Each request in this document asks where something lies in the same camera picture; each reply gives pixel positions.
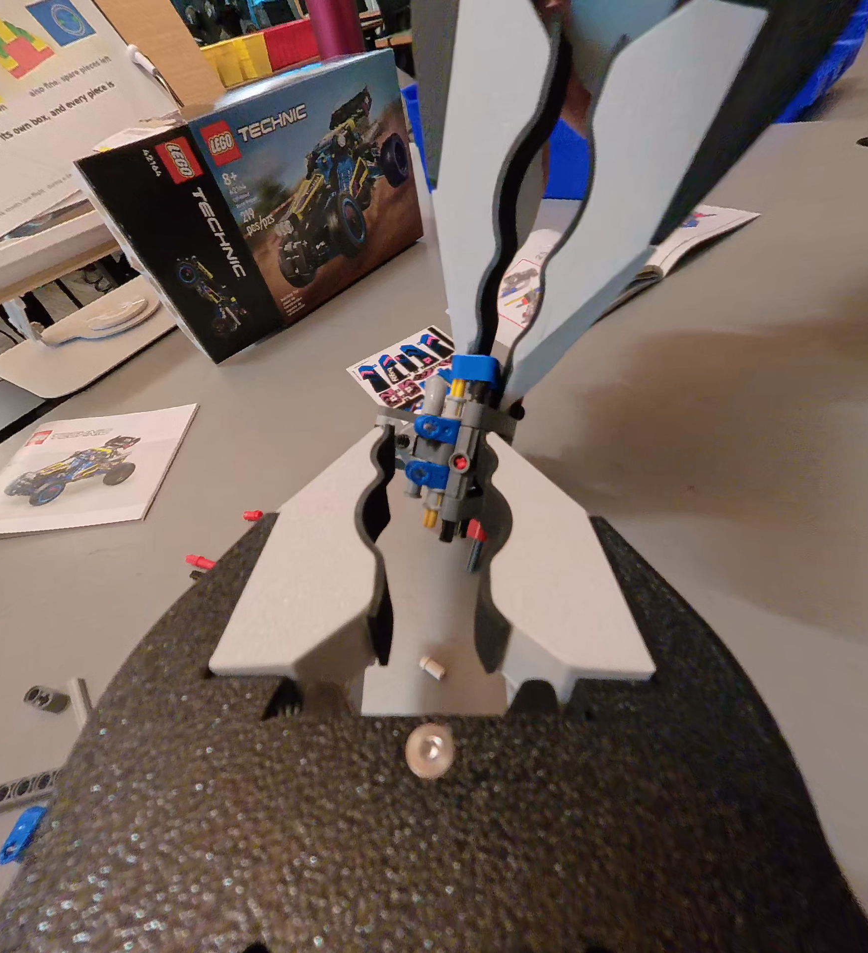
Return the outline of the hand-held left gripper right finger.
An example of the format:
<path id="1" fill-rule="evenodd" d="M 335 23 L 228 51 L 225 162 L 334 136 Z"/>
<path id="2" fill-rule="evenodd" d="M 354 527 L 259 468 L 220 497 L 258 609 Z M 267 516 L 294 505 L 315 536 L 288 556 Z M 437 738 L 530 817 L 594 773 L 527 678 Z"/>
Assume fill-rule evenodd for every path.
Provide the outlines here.
<path id="1" fill-rule="evenodd" d="M 474 641 L 506 702 L 545 683 L 648 681 L 656 666 L 585 509 L 499 435 L 485 444 Z"/>

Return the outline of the grey and blue lego assembly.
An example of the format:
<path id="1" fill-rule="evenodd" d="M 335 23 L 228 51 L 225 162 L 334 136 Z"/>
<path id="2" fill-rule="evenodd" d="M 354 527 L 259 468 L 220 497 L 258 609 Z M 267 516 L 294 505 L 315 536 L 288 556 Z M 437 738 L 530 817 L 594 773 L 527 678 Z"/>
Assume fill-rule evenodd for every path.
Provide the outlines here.
<path id="1" fill-rule="evenodd" d="M 449 371 L 428 379 L 420 411 L 387 410 L 377 426 L 394 430 L 396 464 L 407 480 L 405 494 L 424 505 L 424 527 L 441 542 L 472 541 L 466 571 L 479 570 L 488 541 L 482 511 L 487 435 L 510 442 L 517 418 L 494 406 L 503 390 L 488 383 L 453 379 Z"/>

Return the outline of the closed lego instruction booklet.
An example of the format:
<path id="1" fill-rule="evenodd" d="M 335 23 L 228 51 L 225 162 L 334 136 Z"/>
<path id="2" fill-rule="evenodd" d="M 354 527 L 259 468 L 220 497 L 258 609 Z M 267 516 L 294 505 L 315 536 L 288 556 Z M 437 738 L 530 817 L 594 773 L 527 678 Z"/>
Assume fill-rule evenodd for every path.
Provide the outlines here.
<path id="1" fill-rule="evenodd" d="M 198 410 L 38 425 L 0 471 L 0 539 L 142 520 Z"/>

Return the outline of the open lego instruction booklet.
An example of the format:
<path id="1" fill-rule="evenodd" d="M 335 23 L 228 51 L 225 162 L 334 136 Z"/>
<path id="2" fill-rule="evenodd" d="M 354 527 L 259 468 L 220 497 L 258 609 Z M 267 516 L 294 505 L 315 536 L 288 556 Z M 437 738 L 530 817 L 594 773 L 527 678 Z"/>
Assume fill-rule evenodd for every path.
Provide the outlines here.
<path id="1" fill-rule="evenodd" d="M 534 315 L 539 299 L 539 277 L 547 256 L 561 238 L 560 225 L 571 210 L 569 200 L 544 200 L 537 218 L 539 228 L 525 240 L 506 270 L 498 292 L 496 341 L 510 346 Z M 757 219 L 759 214 L 736 208 L 698 206 L 690 217 L 662 242 L 633 280 L 618 295 L 607 314 L 632 297 L 662 281 L 677 264 L 703 247 L 735 232 Z"/>

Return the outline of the person's right hand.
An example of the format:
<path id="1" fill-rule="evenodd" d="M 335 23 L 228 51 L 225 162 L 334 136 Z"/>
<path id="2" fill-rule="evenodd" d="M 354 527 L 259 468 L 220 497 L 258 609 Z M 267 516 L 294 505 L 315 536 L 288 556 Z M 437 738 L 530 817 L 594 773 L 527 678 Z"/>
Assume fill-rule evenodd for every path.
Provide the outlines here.
<path id="1" fill-rule="evenodd" d="M 580 65 L 580 60 L 578 60 L 578 55 L 575 52 L 567 25 L 564 25 L 561 40 L 562 44 L 565 45 L 564 48 L 569 53 L 570 72 L 559 118 L 576 135 L 585 137 L 589 125 L 592 96 L 585 87 L 582 76 L 578 73 L 577 67 Z"/>

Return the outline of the red plastic bin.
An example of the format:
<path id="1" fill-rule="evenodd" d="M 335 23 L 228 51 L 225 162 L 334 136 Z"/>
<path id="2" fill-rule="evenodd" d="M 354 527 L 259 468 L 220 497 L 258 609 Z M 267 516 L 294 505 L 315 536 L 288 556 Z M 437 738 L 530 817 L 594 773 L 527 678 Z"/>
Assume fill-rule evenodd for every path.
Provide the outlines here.
<path id="1" fill-rule="evenodd" d="M 321 59 L 309 18 L 300 18 L 261 30 L 273 73 Z"/>

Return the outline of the blue plastic bin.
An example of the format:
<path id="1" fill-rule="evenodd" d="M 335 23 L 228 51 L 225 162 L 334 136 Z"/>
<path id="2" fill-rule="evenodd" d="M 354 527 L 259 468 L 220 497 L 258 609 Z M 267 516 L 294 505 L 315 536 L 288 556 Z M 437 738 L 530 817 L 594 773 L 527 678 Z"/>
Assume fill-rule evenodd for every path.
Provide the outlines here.
<path id="1" fill-rule="evenodd" d="M 857 3 L 851 19 L 829 52 L 809 77 L 805 85 L 789 102 L 783 113 L 775 119 L 785 124 L 797 121 L 833 88 L 854 64 L 868 30 L 868 1 Z M 419 151 L 428 190 L 434 186 L 428 175 L 425 129 L 420 111 L 416 82 L 402 89 L 407 119 Z M 579 200 L 589 170 L 589 151 L 582 137 L 560 120 L 549 137 L 549 168 L 544 197 L 547 199 Z"/>

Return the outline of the white sheet holder base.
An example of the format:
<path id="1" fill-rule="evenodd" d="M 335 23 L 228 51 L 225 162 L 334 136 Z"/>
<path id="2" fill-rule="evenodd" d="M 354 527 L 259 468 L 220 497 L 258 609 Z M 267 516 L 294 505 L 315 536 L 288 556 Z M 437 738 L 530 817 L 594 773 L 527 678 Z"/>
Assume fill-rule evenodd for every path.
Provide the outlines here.
<path id="1" fill-rule="evenodd" d="M 70 197 L 0 237 L 0 287 L 113 241 L 92 204 Z"/>

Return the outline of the maroon tumbler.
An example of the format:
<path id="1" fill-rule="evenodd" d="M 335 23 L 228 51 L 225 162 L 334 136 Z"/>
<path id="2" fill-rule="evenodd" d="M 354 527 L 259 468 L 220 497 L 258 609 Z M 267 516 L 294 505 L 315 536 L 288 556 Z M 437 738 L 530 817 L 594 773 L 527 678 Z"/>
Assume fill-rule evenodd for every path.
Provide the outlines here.
<path id="1" fill-rule="evenodd" d="M 365 43 L 355 1 L 306 1 L 319 54 L 323 61 L 362 54 Z"/>

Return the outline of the white printed instruction sheet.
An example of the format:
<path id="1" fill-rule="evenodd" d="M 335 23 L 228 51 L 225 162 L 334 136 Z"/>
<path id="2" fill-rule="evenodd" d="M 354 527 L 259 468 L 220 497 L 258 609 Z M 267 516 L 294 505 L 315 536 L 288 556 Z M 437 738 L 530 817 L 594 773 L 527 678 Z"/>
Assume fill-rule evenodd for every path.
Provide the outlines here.
<path id="1" fill-rule="evenodd" d="M 76 192 L 98 143 L 176 107 L 95 2 L 0 1 L 0 238 Z"/>

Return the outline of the lego sticker sheet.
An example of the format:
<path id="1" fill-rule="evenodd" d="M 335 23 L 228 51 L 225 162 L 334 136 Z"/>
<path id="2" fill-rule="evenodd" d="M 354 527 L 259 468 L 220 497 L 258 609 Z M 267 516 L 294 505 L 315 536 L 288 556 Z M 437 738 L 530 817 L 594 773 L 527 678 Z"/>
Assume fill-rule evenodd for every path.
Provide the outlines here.
<path id="1" fill-rule="evenodd" d="M 450 332 L 430 325 L 346 369 L 370 399 L 393 410 L 419 411 L 429 378 L 450 370 Z"/>

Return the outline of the lego set box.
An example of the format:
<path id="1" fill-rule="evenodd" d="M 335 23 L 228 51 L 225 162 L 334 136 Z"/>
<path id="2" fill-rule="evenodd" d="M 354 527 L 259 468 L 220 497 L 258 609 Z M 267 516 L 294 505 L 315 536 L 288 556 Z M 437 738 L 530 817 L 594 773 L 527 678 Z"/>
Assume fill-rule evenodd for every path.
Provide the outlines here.
<path id="1" fill-rule="evenodd" d="M 335 58 L 74 162 L 133 268 L 222 364 L 423 237 L 395 56 Z"/>

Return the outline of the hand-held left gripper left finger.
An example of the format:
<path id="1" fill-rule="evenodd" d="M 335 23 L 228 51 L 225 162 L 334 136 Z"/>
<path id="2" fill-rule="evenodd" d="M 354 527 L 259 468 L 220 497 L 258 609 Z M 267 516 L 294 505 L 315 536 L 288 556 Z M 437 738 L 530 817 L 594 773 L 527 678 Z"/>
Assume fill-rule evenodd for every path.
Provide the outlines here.
<path id="1" fill-rule="evenodd" d="M 386 665 L 393 607 L 377 546 L 393 429 L 374 428 L 291 497 L 210 659 L 217 676 L 356 680 Z"/>

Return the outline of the long black lego beam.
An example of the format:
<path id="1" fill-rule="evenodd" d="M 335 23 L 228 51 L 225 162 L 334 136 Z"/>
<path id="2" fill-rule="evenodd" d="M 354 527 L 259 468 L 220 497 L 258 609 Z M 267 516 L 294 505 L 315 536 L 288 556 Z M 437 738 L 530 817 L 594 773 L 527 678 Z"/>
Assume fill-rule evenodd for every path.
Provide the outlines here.
<path id="1" fill-rule="evenodd" d="M 56 791 L 60 769 L 35 773 L 0 783 L 0 812 L 43 802 Z"/>

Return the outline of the yellow plastic bin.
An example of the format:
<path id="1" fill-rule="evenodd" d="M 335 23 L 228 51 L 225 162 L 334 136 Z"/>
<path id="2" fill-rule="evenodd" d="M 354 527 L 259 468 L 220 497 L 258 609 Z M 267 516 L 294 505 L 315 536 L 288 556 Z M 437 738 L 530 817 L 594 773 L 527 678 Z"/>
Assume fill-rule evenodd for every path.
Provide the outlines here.
<path id="1" fill-rule="evenodd" d="M 225 89 L 234 89 L 273 75 L 262 32 L 203 46 L 201 52 Z"/>

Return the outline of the brown cardboard box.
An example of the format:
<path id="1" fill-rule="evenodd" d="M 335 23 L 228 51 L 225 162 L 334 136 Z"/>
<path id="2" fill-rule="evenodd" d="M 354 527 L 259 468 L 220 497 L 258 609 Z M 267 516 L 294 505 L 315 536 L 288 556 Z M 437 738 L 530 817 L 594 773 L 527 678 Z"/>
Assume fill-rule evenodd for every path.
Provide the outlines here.
<path id="1" fill-rule="evenodd" d="M 154 65 L 178 104 L 211 106 L 225 92 L 170 1 L 95 1 L 128 45 Z"/>

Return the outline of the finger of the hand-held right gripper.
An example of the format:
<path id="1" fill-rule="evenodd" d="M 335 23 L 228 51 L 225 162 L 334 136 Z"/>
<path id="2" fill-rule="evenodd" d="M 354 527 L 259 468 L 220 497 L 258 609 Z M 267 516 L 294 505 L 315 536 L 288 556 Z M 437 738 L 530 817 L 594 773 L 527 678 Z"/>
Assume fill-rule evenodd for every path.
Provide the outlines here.
<path id="1" fill-rule="evenodd" d="M 500 280 L 545 189 L 568 2 L 411 2 L 421 126 L 453 341 L 490 353 Z"/>
<path id="2" fill-rule="evenodd" d="M 592 113 L 590 191 L 547 257 L 539 309 L 510 354 L 506 399 L 522 399 L 539 383 L 651 256 L 766 19 L 758 6 L 689 2 L 611 61 Z"/>

